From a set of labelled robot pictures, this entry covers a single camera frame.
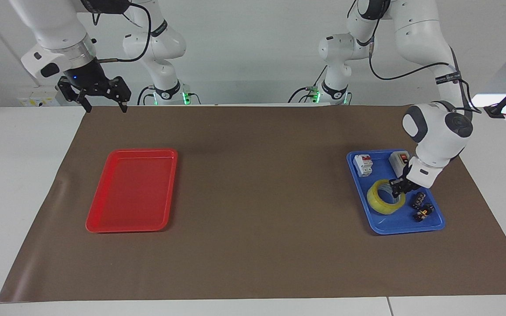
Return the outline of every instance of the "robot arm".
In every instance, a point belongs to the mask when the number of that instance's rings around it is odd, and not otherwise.
[[[89,0],[82,1],[86,8],[91,5]],[[67,100],[78,102],[90,112],[86,96],[105,96],[118,102],[126,112],[130,89],[120,76],[112,80],[105,76],[70,0],[10,0],[10,3],[36,37],[36,45],[21,58],[32,76],[43,79],[63,72],[65,76],[60,78],[58,88]],[[126,11],[129,6],[128,1],[119,0],[109,4],[114,10]]]
[[[183,104],[183,86],[173,65],[167,59],[178,58],[184,55],[187,44],[161,14],[156,0],[133,0],[149,10],[152,16],[152,38],[149,48],[139,60],[149,72],[156,100],[160,104]],[[129,8],[128,13],[137,25],[147,25],[147,16],[142,10]],[[124,51],[129,57],[138,56],[146,44],[147,33],[129,34],[123,41]]]
[[[330,71],[319,84],[321,101],[339,104],[345,97],[350,76],[344,72],[348,69],[345,63],[372,58],[373,34],[381,19],[394,21],[396,46],[403,58],[423,66],[440,63],[428,68],[442,100],[411,106],[402,121],[417,146],[402,176],[390,181],[396,196],[419,186],[432,186],[442,169],[464,149],[473,128],[471,112],[463,115],[455,110],[469,105],[455,56],[442,36],[434,0],[356,0],[347,15],[349,34],[329,36],[319,44]]]

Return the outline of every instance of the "yellow tape roll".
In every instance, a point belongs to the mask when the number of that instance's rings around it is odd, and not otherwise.
[[[368,200],[368,204],[376,210],[376,212],[379,212],[384,215],[392,214],[393,212],[399,210],[401,206],[405,204],[405,194],[400,194],[397,198],[395,198],[396,203],[390,204],[387,202],[384,202],[378,195],[378,190],[383,190],[385,192],[388,192],[389,194],[392,193],[392,189],[390,186],[390,182],[388,180],[378,180],[376,181],[371,188],[366,193],[366,199]]]

